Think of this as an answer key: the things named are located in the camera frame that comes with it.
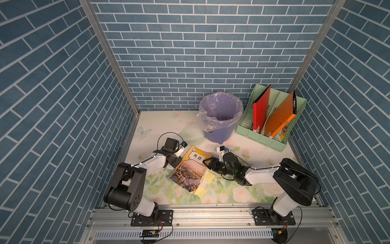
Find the orange folder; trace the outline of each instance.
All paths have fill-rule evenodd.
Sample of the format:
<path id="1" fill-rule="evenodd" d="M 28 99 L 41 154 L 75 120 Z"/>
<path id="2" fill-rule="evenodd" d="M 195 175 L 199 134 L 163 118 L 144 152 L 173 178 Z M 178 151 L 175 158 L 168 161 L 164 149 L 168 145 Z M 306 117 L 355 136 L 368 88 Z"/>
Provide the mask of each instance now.
<path id="1" fill-rule="evenodd" d="M 273 138 L 296 116 L 296 96 L 295 91 L 279 105 L 279 107 L 269 116 L 264 135 Z"/>

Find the metal profile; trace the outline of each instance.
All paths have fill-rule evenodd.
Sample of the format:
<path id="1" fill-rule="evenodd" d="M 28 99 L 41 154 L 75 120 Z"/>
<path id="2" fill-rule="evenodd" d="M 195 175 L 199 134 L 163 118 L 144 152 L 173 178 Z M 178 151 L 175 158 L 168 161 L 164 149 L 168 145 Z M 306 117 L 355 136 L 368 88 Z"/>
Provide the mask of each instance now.
<path id="1" fill-rule="evenodd" d="M 133 123 L 131 124 L 130 131 L 127 134 L 126 141 L 124 142 L 124 145 L 122 147 L 121 154 L 119 155 L 117 164 L 122 163 L 125 161 L 127 157 L 127 153 L 129 152 L 131 141 L 133 140 L 133 136 L 135 133 L 135 129 L 137 128 L 138 120 L 140 119 L 139 116 L 134 116 Z"/>
<path id="2" fill-rule="evenodd" d="M 251 230 L 252 228 L 258 228 L 251 214 L 252 209 L 257 206 L 269 208 L 271 204 L 159 205 L 159 208 L 161 210 L 172 209 L 174 211 L 172 224 L 175 229 L 246 228 Z M 330 207 L 319 207 L 317 204 L 312 204 L 309 207 L 302 206 L 301 208 L 303 211 L 302 227 L 339 227 Z M 297 208 L 292 213 L 299 221 L 301 211 Z M 86 231 L 144 228 L 131 227 L 130 222 L 131 218 L 128 217 L 128 212 L 126 211 L 96 208 L 87 224 Z"/>
<path id="3" fill-rule="evenodd" d="M 104 53 L 106 54 L 106 57 L 108 61 L 110 62 L 110 65 L 112 67 L 112 70 L 114 71 L 116 77 L 118 78 L 119 84 L 121 85 L 123 92 L 129 101 L 136 117 L 139 116 L 140 110 L 138 109 L 135 100 L 133 96 L 131 95 L 130 89 L 127 85 L 126 79 L 123 76 L 123 73 L 118 65 L 118 62 L 114 56 L 114 53 L 112 52 L 112 49 L 110 47 L 110 44 L 108 43 L 108 40 L 104 34 L 103 28 L 100 25 L 100 22 L 97 18 L 97 15 L 95 13 L 95 10 L 90 2 L 90 0 L 80 0 L 80 5 L 83 8 L 85 15 L 87 16 L 87 19 L 89 20 L 89 23 L 92 26 L 92 29 L 94 30 L 96 37 L 103 48 Z"/>
<path id="4" fill-rule="evenodd" d="M 301 81 L 303 75 L 305 74 L 307 68 L 309 67 L 310 63 L 312 62 L 314 56 L 316 55 L 319 47 L 321 46 L 321 43 L 324 41 L 330 28 L 332 27 L 337 16 L 339 15 L 345 2 L 346 2 L 346 0 L 335 0 L 335 2 L 333 3 L 333 6 L 329 10 L 328 16 L 326 17 L 320 30 L 318 31 L 318 34 L 317 34 L 315 40 L 313 41 L 312 46 L 310 47 L 309 51 L 307 52 L 305 58 L 302 61 L 301 67 L 299 68 L 293 82 L 291 83 L 289 89 L 287 90 L 288 93 L 291 93 L 298 86 L 298 84 Z"/>
<path id="5" fill-rule="evenodd" d="M 168 236 L 170 228 L 160 231 L 160 238 Z M 142 230 L 98 230 L 94 236 L 95 240 L 140 240 Z M 171 240 L 186 239 L 271 239 L 273 238 L 271 228 L 216 228 L 216 229 L 176 229 L 167 237 Z"/>
<path id="6" fill-rule="evenodd" d="M 329 232 L 335 244 L 348 244 L 348 240 L 341 228 L 329 228 Z"/>

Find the plastic bag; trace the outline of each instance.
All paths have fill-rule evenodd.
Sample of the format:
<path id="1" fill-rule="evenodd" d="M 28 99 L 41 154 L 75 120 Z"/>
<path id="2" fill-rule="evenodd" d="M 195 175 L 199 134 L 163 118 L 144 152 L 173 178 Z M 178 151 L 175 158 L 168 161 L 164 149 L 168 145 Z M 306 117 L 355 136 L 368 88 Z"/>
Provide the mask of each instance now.
<path id="1" fill-rule="evenodd" d="M 236 124 L 243 110 L 243 103 L 238 97 L 219 91 L 201 100 L 196 117 L 202 130 L 210 132 Z"/>

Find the trash bin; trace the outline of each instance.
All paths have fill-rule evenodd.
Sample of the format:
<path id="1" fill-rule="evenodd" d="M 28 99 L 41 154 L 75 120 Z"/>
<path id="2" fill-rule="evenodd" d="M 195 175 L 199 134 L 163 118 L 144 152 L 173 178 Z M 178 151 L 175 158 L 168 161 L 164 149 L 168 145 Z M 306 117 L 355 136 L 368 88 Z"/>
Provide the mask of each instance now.
<path id="1" fill-rule="evenodd" d="M 202 99 L 197 120 L 207 139 L 223 144 L 232 135 L 243 110 L 243 103 L 239 98 L 219 91 Z"/>

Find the sticky note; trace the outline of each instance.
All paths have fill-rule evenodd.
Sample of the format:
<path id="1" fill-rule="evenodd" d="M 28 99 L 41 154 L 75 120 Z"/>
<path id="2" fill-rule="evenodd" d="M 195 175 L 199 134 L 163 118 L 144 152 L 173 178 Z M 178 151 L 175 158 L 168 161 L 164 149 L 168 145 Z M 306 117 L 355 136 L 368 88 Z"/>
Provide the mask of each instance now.
<path id="1" fill-rule="evenodd" d="M 204 195 L 206 195 L 206 190 L 203 187 L 198 186 L 198 189 L 195 191 L 195 195 L 202 199 Z"/>
<path id="2" fill-rule="evenodd" d="M 214 178 L 215 175 L 210 171 L 207 171 L 206 174 L 204 175 L 204 179 L 207 180 L 208 182 L 212 182 Z"/>

